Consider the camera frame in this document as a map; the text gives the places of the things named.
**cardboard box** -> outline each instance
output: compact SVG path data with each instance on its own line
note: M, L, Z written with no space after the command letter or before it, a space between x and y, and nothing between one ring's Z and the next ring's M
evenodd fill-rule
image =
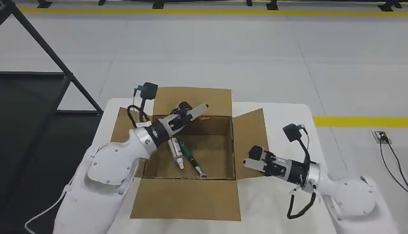
M160 87L153 119L168 115L182 101L192 107L209 105L204 116L176 135L190 147L208 179L199 180L187 159L185 170L180 170L168 144L161 145L136 173L142 179L131 218L240 221L237 181L262 176L242 161L253 145L268 148L263 111L232 118L230 90ZM126 109L121 108L111 141L126 141L131 128Z

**black floor mat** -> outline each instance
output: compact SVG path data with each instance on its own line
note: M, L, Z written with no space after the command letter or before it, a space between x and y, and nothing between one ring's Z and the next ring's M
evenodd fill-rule
M58 113L41 137L40 144L0 218L0 233L27 233L24 223L51 206L72 178L91 145L100 115ZM59 205L31 223L36 233L52 233Z

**gray floor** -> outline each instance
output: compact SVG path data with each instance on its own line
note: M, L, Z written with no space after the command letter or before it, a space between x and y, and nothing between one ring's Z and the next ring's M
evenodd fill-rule
M208 8L207 4L194 7ZM282 7L305 8L287 3ZM341 5L337 8L346 10ZM234 101L304 103L314 115L408 116L408 18L28 18L102 107L110 98L131 97L134 86L149 81L163 86L230 88ZM1 71L58 71L16 20L11 18L0 27L0 38ZM60 108L92 109L75 88L69 88ZM403 168L408 169L407 130L386 131ZM370 129L318 128L318 132L331 175L372 176L401 232L408 232L407 193L385 170ZM395 160L384 151L396 173Z

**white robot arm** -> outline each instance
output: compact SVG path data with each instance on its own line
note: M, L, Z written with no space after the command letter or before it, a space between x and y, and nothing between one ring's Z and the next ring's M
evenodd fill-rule
M300 140L301 129L306 132L303 125L290 124L283 128L290 142L297 140L302 146L305 152L303 163L276 157L257 145L249 151L249 158L244 160L248 168L262 172L267 177L274 176L296 184L303 191L312 193L309 204L292 215L296 188L293 189L287 217L295 219L304 215L313 205L316 193L319 193L338 233L397 234L397 225L375 182L368 177L330 179L319 164L310 161L309 152Z
M90 147L64 189L54 233L106 233L132 183L139 160L148 159L160 144L207 108L208 105L200 105L192 109L183 102L171 115L129 130L129 140L124 143Z

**table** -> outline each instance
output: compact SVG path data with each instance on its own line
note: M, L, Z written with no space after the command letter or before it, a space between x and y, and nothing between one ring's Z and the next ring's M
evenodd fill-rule
M120 107L127 107L132 99L111 99L103 114L92 145L102 146L110 141L117 113ZM309 152L311 160L321 163L327 170L323 151L319 143L312 114L306 105L278 103L234 102L233 116L263 108L266 133L270 151L279 157L303 161L304 153L296 142L289 143L282 128L289 123L304 124L310 136ZM145 111L151 114L153 101L146 103ZM313 207L301 218L286 218L290 196L294 185L274 177L258 177L238 181L238 193L242 220L207 221L207 220L167 220L167 219L130 219L130 213L136 196L136 185L129 189L122 207L109 233L336 233L323 199L316 199ZM293 214L296 214L310 201L310 194L296 193Z

